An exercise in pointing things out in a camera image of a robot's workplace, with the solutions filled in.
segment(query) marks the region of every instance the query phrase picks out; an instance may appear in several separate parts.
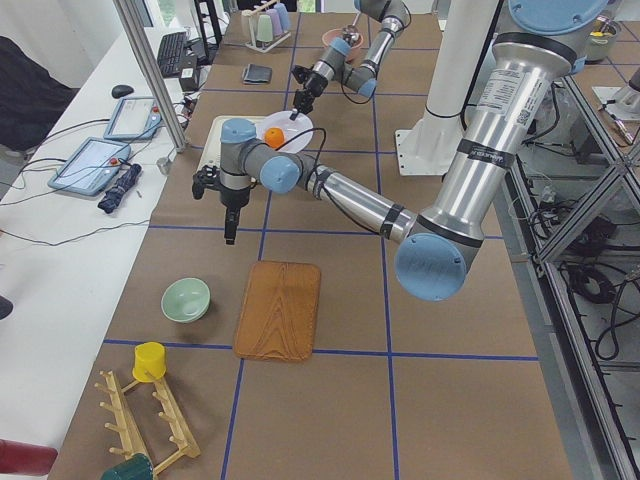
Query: orange fruit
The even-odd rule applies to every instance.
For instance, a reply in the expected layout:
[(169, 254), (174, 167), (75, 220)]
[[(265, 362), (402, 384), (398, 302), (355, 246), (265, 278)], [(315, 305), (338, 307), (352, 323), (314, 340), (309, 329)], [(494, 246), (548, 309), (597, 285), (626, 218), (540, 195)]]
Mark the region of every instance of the orange fruit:
[(264, 141), (271, 148), (281, 147), (284, 143), (284, 132), (281, 128), (271, 127), (264, 133)]

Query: white desk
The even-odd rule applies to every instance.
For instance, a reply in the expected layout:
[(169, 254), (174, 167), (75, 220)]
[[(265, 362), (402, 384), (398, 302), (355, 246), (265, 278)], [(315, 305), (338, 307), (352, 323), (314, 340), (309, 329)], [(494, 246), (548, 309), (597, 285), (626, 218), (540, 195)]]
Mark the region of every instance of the white desk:
[[(169, 31), (149, 30), (152, 48), (157, 49)], [(110, 117), (117, 102), (111, 88), (121, 83), (133, 86), (136, 94), (150, 95), (124, 34), (52, 132)], [(180, 101), (178, 80), (166, 84), (172, 100)], [(34, 159), (68, 158), (86, 137), (101, 137), (105, 127), (106, 123), (96, 124), (56, 136)], [(145, 145), (134, 143), (133, 152)], [(1, 228), (57, 242), (101, 227), (148, 220), (165, 183), (155, 163), (170, 153), (175, 155), (173, 145), (166, 128), (161, 128), (133, 160), (142, 165), (142, 174), (111, 215), (97, 208), (102, 195), (80, 198), (56, 192), (0, 205)], [(39, 162), (32, 168), (59, 165)], [(11, 189), (2, 204), (50, 191), (46, 182), (52, 175), (25, 174), (26, 187)], [(15, 185), (22, 186), (22, 179)], [(146, 230), (146, 225), (123, 227), (59, 247), (0, 236), (0, 294), (14, 303), (11, 315), (0, 320), (0, 438), (61, 446)]]

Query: computer mouse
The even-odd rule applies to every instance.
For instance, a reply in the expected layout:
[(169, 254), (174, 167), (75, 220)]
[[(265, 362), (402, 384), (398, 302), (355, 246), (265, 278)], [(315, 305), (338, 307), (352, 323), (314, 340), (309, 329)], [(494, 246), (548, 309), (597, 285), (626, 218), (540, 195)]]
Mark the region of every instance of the computer mouse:
[(133, 93), (133, 87), (130, 87), (129, 85), (116, 85), (111, 89), (111, 96), (113, 98), (124, 97), (130, 93)]

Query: keyboard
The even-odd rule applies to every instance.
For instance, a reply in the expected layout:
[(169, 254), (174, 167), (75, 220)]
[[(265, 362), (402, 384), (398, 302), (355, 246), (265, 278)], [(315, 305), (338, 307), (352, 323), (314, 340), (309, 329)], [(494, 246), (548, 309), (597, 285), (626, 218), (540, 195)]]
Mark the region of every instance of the keyboard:
[(180, 62), (185, 52), (187, 32), (169, 33), (160, 40), (158, 66), (164, 78), (175, 77), (180, 73)]

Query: green bowl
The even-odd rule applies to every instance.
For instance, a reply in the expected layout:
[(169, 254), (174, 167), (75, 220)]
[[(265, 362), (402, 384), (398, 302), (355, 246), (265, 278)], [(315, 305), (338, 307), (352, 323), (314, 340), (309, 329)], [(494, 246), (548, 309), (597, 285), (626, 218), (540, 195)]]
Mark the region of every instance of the green bowl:
[(209, 308), (209, 287), (199, 278), (183, 278), (172, 283), (162, 295), (162, 313), (179, 323), (195, 322)]

